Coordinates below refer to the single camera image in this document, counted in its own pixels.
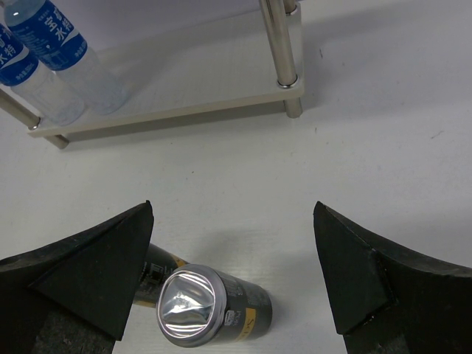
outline can top rim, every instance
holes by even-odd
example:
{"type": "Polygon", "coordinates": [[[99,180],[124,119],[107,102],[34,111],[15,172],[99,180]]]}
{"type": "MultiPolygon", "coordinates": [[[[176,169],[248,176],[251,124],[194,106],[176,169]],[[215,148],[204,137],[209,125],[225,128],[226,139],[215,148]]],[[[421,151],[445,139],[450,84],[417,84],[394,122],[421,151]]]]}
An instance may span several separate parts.
{"type": "Polygon", "coordinates": [[[180,347],[198,347],[214,338],[224,321],[226,290],[218,273],[187,264],[165,281],[156,314],[164,336],[180,347]]]}

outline can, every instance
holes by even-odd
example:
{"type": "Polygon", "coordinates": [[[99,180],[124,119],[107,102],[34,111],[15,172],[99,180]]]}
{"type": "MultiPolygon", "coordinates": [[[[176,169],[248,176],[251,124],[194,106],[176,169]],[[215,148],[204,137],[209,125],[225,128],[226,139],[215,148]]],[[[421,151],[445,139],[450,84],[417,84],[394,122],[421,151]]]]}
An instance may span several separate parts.
{"type": "Polygon", "coordinates": [[[187,348],[259,338],[272,322],[271,300],[259,285],[196,264],[166,280],[156,312],[164,336],[187,348]]]}
{"type": "Polygon", "coordinates": [[[154,308],[159,301],[162,286],[178,267],[188,262],[153,244],[147,249],[145,262],[139,277],[139,286],[134,294],[133,303],[154,308]]]}

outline can label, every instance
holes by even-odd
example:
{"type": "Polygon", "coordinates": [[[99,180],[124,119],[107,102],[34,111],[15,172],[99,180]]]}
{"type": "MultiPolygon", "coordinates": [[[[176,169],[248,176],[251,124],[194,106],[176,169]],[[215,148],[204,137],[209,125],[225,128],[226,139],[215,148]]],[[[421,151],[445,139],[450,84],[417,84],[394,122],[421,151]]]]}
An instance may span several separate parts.
{"type": "Polygon", "coordinates": [[[19,85],[28,80],[38,64],[28,48],[0,25],[0,82],[6,86],[19,85]]]}
{"type": "Polygon", "coordinates": [[[241,333],[236,338],[236,341],[243,341],[251,334],[256,323],[256,313],[257,311],[255,308],[246,308],[246,318],[244,319],[243,330],[241,330],[241,333]]]}
{"type": "Polygon", "coordinates": [[[87,42],[50,1],[10,30],[51,70],[68,69],[87,51],[87,42]]]}
{"type": "Polygon", "coordinates": [[[267,333],[272,321],[272,305],[259,285],[216,271],[226,291],[224,322],[212,342],[244,341],[267,333]]]}
{"type": "Polygon", "coordinates": [[[187,262],[174,254],[150,244],[133,303],[154,308],[159,301],[164,282],[173,271],[186,264],[187,262]]]}

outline white shelf board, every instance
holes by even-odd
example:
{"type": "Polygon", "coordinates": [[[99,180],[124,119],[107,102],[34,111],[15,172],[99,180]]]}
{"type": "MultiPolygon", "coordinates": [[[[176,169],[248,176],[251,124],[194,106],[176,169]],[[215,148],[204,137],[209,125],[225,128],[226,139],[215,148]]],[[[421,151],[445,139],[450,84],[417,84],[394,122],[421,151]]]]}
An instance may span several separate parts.
{"type": "Polygon", "coordinates": [[[128,87],[126,104],[107,116],[88,110],[66,127],[45,121],[28,133],[77,133],[301,97],[301,7],[287,20],[300,77],[292,89],[277,86],[263,18],[255,11],[99,52],[128,87]]]}

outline white table surface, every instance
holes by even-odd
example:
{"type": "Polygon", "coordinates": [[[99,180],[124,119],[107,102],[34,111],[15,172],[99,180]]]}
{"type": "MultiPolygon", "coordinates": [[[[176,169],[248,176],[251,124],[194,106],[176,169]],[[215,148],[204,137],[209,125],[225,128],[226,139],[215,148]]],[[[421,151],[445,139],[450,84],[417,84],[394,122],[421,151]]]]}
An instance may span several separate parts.
{"type": "MultiPolygon", "coordinates": [[[[265,105],[59,151],[3,114],[0,258],[149,199],[152,242],[274,299],[266,337],[192,353],[345,353],[313,240],[316,201],[472,266],[471,17],[469,0],[305,1],[300,119],[265,105]]],[[[114,349],[183,352],[139,307],[114,349]]]]}

